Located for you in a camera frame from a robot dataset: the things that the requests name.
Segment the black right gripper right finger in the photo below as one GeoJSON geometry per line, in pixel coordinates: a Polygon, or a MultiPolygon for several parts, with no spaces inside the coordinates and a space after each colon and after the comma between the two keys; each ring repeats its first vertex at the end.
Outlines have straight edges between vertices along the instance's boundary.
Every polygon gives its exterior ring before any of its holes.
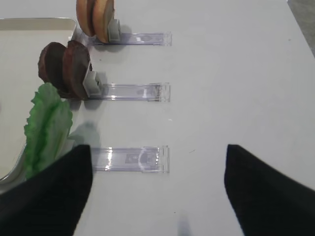
{"type": "Polygon", "coordinates": [[[246,236],[313,236],[315,192],[239,145],[228,145],[224,186],[246,236]]]}

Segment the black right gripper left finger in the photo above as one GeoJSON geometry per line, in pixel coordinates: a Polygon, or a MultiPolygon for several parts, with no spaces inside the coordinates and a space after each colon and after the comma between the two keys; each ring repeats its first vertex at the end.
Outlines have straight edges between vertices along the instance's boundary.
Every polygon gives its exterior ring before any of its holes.
{"type": "Polygon", "coordinates": [[[79,145],[0,196],[2,236],[71,236],[93,182],[91,149],[79,145]]]}

